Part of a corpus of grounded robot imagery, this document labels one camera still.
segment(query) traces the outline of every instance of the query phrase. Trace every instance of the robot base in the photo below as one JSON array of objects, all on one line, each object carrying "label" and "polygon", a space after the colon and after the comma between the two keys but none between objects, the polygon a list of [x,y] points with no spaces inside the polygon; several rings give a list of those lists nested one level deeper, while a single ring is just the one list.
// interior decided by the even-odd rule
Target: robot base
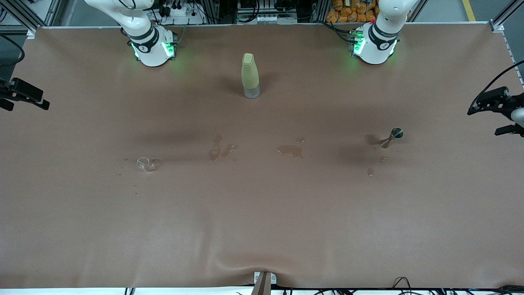
[{"label": "robot base", "polygon": [[362,27],[355,29],[356,36],[354,37],[354,40],[356,43],[350,44],[350,52],[353,56],[360,57],[368,64],[378,65],[382,64],[393,54],[397,41],[389,46],[390,48],[379,50],[369,39],[369,28],[371,25],[371,23],[365,23]]},{"label": "robot base", "polygon": [[174,60],[177,51],[177,34],[162,26],[155,26],[160,35],[159,41],[151,48],[150,52],[141,52],[135,46],[136,59],[148,67],[158,67],[168,60]]}]

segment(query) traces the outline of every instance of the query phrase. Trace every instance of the metal jigger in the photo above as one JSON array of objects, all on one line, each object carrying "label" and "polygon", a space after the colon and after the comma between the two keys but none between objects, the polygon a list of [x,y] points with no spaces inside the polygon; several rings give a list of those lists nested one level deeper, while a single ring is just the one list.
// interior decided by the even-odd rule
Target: metal jigger
[{"label": "metal jigger", "polygon": [[380,147],[383,149],[387,149],[391,145],[391,141],[394,138],[401,139],[402,136],[404,136],[404,130],[400,128],[393,128],[389,137],[380,141]]}]

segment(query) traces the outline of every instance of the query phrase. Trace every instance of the green bottle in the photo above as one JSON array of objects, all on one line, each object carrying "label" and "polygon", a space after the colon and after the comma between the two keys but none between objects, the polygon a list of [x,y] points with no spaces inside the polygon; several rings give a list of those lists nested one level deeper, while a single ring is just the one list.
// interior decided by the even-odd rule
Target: green bottle
[{"label": "green bottle", "polygon": [[242,85],[247,98],[257,98],[260,95],[260,80],[255,57],[251,53],[242,58]]}]

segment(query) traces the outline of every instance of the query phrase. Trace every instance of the brown tabletop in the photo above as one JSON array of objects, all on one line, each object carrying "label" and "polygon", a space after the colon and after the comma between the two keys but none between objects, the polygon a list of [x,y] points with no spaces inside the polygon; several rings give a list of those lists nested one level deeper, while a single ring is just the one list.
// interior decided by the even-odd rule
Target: brown tabletop
[{"label": "brown tabletop", "polygon": [[[323,26],[191,27],[176,61],[147,68],[116,29],[39,30],[14,77],[51,108],[0,113],[0,287],[244,285],[257,270],[288,287],[524,284],[524,139],[466,115],[512,63],[503,36],[401,37],[370,66]],[[502,85],[522,92],[515,71]],[[404,138],[375,145],[393,127]],[[218,134],[238,149],[213,162]]]}]

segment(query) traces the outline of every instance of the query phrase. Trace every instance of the transparent bottle base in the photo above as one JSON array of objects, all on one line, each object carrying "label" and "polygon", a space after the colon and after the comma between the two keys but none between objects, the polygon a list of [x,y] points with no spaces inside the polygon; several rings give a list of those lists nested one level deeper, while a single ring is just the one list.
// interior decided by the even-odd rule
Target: transparent bottle base
[{"label": "transparent bottle base", "polygon": [[260,84],[258,84],[257,87],[251,89],[244,87],[244,94],[249,99],[257,98],[260,95]]}]

